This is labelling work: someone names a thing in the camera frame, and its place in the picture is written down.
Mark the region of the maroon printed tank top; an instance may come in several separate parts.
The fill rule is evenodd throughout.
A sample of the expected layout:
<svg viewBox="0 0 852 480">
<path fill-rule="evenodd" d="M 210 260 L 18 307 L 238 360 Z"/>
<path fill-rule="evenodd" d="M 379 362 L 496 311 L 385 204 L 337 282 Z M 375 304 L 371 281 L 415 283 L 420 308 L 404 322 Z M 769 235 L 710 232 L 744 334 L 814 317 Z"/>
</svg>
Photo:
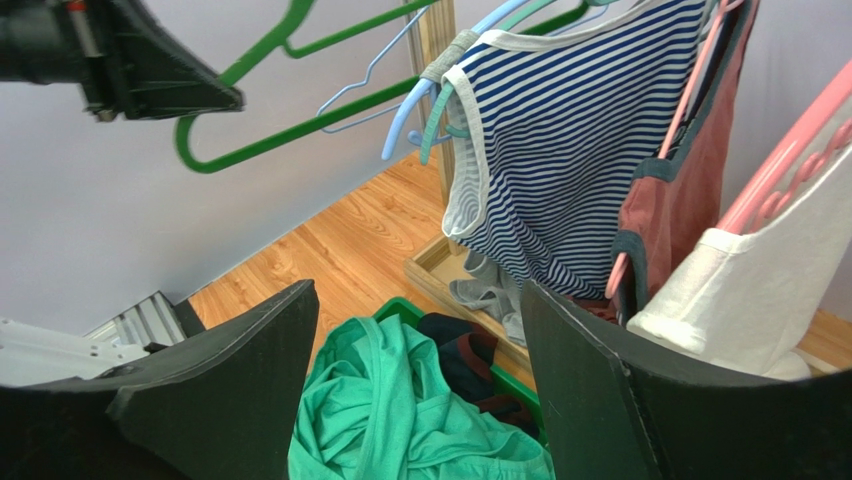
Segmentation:
<svg viewBox="0 0 852 480">
<path fill-rule="evenodd" d="M 758 2 L 743 1 L 726 14 L 668 155 L 657 153 L 634 170 L 612 246 L 614 261 L 627 255 L 627 271 L 615 300 L 580 301 L 592 314 L 625 324 L 717 224 L 739 79 L 758 9 Z"/>
</svg>

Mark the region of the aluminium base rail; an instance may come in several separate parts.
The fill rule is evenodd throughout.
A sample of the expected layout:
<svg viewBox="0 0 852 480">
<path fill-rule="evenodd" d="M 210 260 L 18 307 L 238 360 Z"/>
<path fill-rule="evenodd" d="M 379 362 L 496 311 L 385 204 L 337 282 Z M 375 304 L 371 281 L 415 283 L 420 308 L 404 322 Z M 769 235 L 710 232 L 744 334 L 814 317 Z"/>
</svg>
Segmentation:
<svg viewBox="0 0 852 480">
<path fill-rule="evenodd" d="M 157 292 L 85 335 L 116 345 L 174 345 L 205 331 L 188 300 L 173 305 Z"/>
</svg>

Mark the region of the teal plastic hanger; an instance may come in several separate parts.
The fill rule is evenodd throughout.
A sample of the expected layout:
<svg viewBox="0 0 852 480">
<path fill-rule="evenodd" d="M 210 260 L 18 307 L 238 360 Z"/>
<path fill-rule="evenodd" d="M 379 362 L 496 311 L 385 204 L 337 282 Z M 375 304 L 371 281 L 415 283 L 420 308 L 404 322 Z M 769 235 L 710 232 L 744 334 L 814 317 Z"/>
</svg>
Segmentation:
<svg viewBox="0 0 852 480">
<path fill-rule="evenodd" d="M 527 1 L 526 4 L 500 20 L 491 29 L 495 28 L 497 30 L 508 31 L 549 4 L 548 1 Z M 462 133 L 455 128 L 449 128 L 447 130 L 448 134 L 444 137 L 439 135 L 441 119 L 446 105 L 454 93 L 454 87 L 451 85 L 443 86 L 441 79 L 482 34 L 474 33 L 472 28 L 461 31 L 451 42 L 450 46 L 436 60 L 432 61 L 420 75 L 420 78 L 436 82 L 436 86 L 429 94 L 432 101 L 432 110 L 425 122 L 423 131 L 421 133 L 412 131 L 408 134 L 408 140 L 420 147 L 419 158 L 420 163 L 423 165 L 429 162 L 431 149 L 434 145 L 444 143 L 454 137 L 467 138 L 469 136 L 467 133 Z"/>
</svg>

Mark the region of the white tank top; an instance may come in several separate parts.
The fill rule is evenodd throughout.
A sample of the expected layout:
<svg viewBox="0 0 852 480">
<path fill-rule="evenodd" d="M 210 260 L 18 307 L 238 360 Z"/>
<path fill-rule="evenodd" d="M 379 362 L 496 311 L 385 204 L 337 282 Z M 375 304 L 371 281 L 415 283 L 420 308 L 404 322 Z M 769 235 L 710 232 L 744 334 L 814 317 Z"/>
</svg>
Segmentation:
<svg viewBox="0 0 852 480">
<path fill-rule="evenodd" d="M 850 240 L 851 152 L 845 150 L 757 232 L 706 230 L 626 328 L 730 370 L 808 378 L 810 369 L 794 350 Z"/>
</svg>

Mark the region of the green plastic tray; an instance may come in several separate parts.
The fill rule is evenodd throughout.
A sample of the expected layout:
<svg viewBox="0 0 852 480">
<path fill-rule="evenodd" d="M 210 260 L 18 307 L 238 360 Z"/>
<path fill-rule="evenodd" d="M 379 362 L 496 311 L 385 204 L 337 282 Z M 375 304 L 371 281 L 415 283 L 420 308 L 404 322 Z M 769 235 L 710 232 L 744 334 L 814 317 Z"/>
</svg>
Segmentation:
<svg viewBox="0 0 852 480">
<path fill-rule="evenodd" d="M 420 319 L 429 313 L 422 312 L 408 300 L 402 297 L 395 297 L 389 300 L 382 306 L 374 315 L 373 318 L 381 322 L 383 320 L 396 317 L 401 323 L 414 328 L 417 331 L 417 325 Z M 544 429 L 540 403 L 537 394 L 520 380 L 509 374 L 507 371 L 499 367 L 495 363 L 492 366 L 492 371 L 495 380 L 495 390 L 498 393 L 508 393 L 522 400 L 533 415 L 533 419 L 540 429 L 540 435 L 536 439 L 542 445 L 547 444 L 547 435 Z"/>
</svg>

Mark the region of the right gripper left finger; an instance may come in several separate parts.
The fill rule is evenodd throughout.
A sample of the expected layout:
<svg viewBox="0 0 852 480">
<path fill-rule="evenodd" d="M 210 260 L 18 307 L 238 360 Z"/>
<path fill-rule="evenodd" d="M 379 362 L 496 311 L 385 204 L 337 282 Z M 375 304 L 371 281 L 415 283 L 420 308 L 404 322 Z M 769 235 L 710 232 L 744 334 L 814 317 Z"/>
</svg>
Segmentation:
<svg viewBox="0 0 852 480">
<path fill-rule="evenodd" d="M 1 390 L 5 479 L 284 479 L 319 300 L 298 281 L 88 380 Z"/>
</svg>

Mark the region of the navy maroon tank top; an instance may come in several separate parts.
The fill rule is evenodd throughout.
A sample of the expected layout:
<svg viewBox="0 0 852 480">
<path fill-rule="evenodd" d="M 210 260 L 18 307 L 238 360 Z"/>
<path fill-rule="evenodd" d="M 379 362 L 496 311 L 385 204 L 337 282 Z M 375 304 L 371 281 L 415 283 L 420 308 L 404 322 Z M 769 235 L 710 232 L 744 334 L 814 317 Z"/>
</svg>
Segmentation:
<svg viewBox="0 0 852 480">
<path fill-rule="evenodd" d="M 494 335 L 476 323 L 439 313 L 424 315 L 417 331 L 438 347 L 440 369 L 453 393 L 480 412 L 539 437 L 540 429 L 527 405 L 495 390 L 492 366 L 498 339 Z"/>
</svg>

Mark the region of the light blue plastic hanger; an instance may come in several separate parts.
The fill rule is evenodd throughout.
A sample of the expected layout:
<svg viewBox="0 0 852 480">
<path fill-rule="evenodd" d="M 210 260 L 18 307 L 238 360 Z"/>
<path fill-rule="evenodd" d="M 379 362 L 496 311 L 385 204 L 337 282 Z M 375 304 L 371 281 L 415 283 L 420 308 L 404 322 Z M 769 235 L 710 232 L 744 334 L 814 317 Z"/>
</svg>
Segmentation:
<svg viewBox="0 0 852 480">
<path fill-rule="evenodd" d="M 522 5 L 526 4 L 527 0 L 510 0 L 506 1 L 497 7 L 494 11 L 485 16 L 472 28 L 476 34 L 482 34 L 486 30 L 494 27 L 500 20 L 506 18 L 512 12 L 516 11 Z M 428 96 L 436 86 L 436 82 L 429 79 L 420 78 L 406 98 L 401 102 L 397 109 L 394 118 L 391 121 L 390 128 L 382 148 L 381 159 L 388 161 L 392 158 L 396 143 L 405 126 L 408 117 L 412 111 L 418 106 L 420 100 L 424 96 Z"/>
</svg>

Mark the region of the blue striped tank top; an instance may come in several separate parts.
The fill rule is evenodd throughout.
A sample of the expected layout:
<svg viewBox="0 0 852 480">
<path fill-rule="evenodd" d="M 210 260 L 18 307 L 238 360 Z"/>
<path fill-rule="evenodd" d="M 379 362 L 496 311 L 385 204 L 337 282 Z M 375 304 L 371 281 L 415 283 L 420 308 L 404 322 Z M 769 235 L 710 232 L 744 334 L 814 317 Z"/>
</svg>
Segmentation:
<svg viewBox="0 0 852 480">
<path fill-rule="evenodd" d="M 442 230 L 515 281 L 600 300 L 618 213 L 693 70 L 707 1 L 640 1 L 583 31 L 491 30 L 443 77 L 463 131 Z"/>
</svg>

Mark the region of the grey tank top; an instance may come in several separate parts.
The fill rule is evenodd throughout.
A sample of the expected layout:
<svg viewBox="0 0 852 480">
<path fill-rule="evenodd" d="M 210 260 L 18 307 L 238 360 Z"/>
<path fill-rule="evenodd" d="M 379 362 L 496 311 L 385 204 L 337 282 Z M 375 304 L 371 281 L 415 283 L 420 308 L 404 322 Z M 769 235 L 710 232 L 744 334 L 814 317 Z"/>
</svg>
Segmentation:
<svg viewBox="0 0 852 480">
<path fill-rule="evenodd" d="M 465 275 L 447 282 L 452 301 L 489 322 L 500 325 L 505 339 L 526 346 L 521 317 L 521 289 L 515 280 L 488 257 L 472 250 L 457 270 Z"/>
</svg>

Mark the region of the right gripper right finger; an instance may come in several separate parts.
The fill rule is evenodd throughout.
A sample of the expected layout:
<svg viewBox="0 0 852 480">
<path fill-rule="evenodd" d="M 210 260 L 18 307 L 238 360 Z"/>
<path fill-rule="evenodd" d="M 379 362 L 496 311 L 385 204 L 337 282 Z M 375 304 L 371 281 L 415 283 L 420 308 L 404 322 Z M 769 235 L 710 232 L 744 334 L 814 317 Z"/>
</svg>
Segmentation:
<svg viewBox="0 0 852 480">
<path fill-rule="evenodd" d="M 851 375 L 708 364 L 533 281 L 522 317 L 559 479 L 847 479 Z"/>
</svg>

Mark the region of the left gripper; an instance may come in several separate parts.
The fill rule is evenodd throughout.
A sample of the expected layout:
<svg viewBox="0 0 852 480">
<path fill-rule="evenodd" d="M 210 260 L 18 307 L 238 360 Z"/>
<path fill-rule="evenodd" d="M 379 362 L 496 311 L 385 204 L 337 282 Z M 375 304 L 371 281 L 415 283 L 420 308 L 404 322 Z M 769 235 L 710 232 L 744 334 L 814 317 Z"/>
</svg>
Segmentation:
<svg viewBox="0 0 852 480">
<path fill-rule="evenodd" d="M 243 109 L 242 92 L 175 40 L 143 2 L 101 1 L 99 19 L 107 61 L 85 2 L 3 1 L 1 80 L 76 84 L 99 122 L 115 120 L 119 110 L 128 120 L 162 120 Z"/>
</svg>

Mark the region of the green tank top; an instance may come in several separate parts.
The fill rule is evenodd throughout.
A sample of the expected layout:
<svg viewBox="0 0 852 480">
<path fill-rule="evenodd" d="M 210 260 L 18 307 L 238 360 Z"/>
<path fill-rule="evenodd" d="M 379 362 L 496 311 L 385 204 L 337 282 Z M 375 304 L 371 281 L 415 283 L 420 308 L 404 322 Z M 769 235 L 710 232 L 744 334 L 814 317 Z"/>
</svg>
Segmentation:
<svg viewBox="0 0 852 480">
<path fill-rule="evenodd" d="M 453 393 L 435 342 L 398 316 L 332 330 L 301 394 L 292 479 L 552 479 L 550 453 Z"/>
</svg>

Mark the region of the pink plastic hanger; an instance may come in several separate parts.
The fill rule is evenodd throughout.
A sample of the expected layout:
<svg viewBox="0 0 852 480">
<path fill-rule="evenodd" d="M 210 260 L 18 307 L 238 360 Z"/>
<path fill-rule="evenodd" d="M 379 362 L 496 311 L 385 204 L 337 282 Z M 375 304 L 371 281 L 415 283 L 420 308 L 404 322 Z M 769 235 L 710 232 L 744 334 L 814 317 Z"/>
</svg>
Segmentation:
<svg viewBox="0 0 852 480">
<path fill-rule="evenodd" d="M 835 130 L 829 123 L 839 118 L 851 99 L 851 64 L 834 76 L 729 207 L 717 228 L 733 234 L 754 232 L 791 202 L 801 184 L 811 179 L 832 154 L 851 141 L 851 120 Z"/>
</svg>

